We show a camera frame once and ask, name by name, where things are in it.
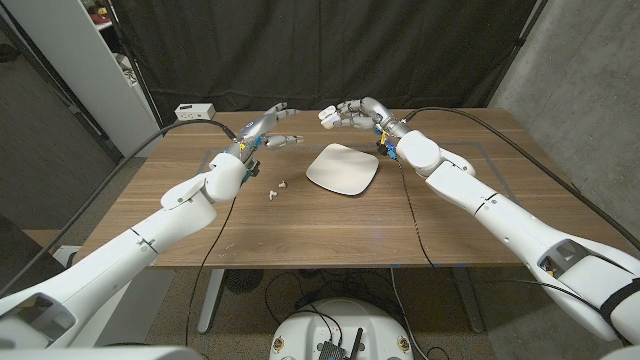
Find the black strap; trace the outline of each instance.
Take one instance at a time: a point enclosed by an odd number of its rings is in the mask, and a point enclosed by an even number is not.
[[[611,313],[616,309],[616,307],[618,307],[618,305],[620,305],[621,302],[637,292],[640,292],[640,278],[633,279],[630,284],[627,284],[611,294],[611,296],[602,303],[602,306],[600,306],[600,313],[602,317],[613,329],[615,329],[615,327],[611,322]]]

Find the gray wall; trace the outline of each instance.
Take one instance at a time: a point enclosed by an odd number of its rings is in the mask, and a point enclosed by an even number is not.
[[[551,0],[490,107],[640,237],[640,1]]]

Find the black curtain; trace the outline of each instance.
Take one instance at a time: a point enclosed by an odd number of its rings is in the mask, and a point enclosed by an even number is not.
[[[481,106],[535,2],[112,1],[164,125],[190,102]]]

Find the wooden table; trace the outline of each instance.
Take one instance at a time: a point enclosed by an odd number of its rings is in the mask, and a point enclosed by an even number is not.
[[[501,109],[471,109],[504,132],[563,178],[560,169],[512,116]],[[398,117],[406,110],[394,110]],[[218,113],[215,119],[234,131],[259,112]],[[256,158],[260,174],[244,184],[230,220],[206,266],[213,268],[317,268],[425,266],[400,169],[375,150],[371,131],[325,130],[316,111],[286,118],[279,134],[303,135],[303,144],[268,151]],[[542,171],[474,122],[446,112],[423,112],[410,122],[441,147],[468,159],[477,178],[517,201],[547,224],[633,252],[613,228]],[[331,143],[375,154],[380,159],[371,185],[354,197],[320,188],[305,175],[307,167]],[[151,215],[161,196],[187,180],[224,149],[229,140],[214,126],[190,125],[169,132],[116,200],[80,249],[80,259]],[[520,264],[518,259],[469,214],[439,198],[402,162],[425,250],[439,266]],[[278,184],[285,181],[286,189]],[[269,191],[278,196],[269,201]],[[218,235],[230,204],[216,204],[218,218],[206,229],[161,254],[155,266],[199,266]]]

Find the table leg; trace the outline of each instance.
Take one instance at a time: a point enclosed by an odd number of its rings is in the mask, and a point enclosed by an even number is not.
[[[464,309],[469,317],[469,327],[474,333],[480,334],[484,331],[484,323],[482,322],[482,316],[478,309],[476,294],[470,283],[471,280],[469,278],[469,272],[467,271],[467,268],[454,267],[451,268],[451,274],[456,280],[456,288],[458,289],[460,300],[462,300]]]
[[[222,287],[223,277],[224,269],[211,270],[209,285],[207,285],[207,294],[204,297],[202,312],[200,313],[200,320],[198,321],[198,332],[200,334],[204,335],[211,330],[211,323],[213,322],[213,314],[216,303],[218,302],[218,295],[221,294],[220,288]]]

